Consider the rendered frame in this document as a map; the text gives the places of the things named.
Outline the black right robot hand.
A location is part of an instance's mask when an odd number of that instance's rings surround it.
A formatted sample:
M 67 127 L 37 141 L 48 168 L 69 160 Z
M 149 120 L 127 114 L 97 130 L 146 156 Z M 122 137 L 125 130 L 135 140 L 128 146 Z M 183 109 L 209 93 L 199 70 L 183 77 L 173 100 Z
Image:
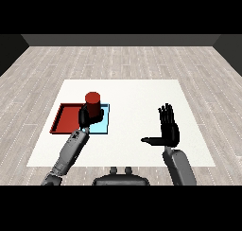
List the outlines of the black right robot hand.
M 180 131 L 178 124 L 175 122 L 173 108 L 166 103 L 158 109 L 161 122 L 160 137 L 144 137 L 142 142 L 151 146 L 165 146 L 175 148 L 180 143 Z

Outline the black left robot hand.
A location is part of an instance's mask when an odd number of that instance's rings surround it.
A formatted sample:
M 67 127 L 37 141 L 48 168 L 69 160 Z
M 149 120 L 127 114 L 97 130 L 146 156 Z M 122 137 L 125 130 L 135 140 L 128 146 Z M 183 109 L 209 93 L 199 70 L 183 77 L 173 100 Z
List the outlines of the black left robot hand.
M 103 120 L 104 110 L 101 109 L 99 114 L 94 117 L 89 116 L 87 104 L 84 104 L 78 111 L 78 124 L 81 129 L 89 128 L 92 124 L 96 124 Z

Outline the dark grey robot body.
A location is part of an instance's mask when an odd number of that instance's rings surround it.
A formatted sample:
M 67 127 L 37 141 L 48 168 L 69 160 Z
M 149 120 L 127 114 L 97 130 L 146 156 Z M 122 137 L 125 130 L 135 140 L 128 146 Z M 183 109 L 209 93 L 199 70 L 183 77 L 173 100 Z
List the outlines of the dark grey robot body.
M 124 174 L 118 174 L 117 167 L 111 167 L 108 175 L 94 179 L 93 186 L 149 186 L 149 181 L 134 175 L 131 167 L 125 167 Z

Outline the light blue shallow open box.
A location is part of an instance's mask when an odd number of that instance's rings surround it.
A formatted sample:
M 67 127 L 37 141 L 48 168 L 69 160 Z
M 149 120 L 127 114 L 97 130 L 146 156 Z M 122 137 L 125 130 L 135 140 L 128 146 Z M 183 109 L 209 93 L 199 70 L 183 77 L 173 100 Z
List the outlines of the light blue shallow open box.
M 109 112 L 110 105 L 108 103 L 103 103 L 101 109 L 104 111 L 104 116 L 101 122 L 92 124 L 90 126 L 90 134 L 107 134 L 109 127 Z

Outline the red shallow open box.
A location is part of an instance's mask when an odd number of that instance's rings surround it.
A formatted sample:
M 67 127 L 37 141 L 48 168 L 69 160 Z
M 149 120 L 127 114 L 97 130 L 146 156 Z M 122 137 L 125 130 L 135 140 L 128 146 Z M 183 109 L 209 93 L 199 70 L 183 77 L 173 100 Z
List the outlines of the red shallow open box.
M 52 134 L 71 134 L 78 129 L 78 112 L 82 106 L 83 103 L 62 103 L 49 132 Z

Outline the red can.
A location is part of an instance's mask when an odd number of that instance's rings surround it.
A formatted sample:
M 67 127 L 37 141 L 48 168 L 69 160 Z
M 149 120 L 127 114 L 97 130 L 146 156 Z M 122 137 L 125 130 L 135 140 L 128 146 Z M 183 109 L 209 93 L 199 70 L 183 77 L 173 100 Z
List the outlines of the red can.
M 89 92 L 85 96 L 89 117 L 93 118 L 99 115 L 100 112 L 100 94 L 97 92 Z

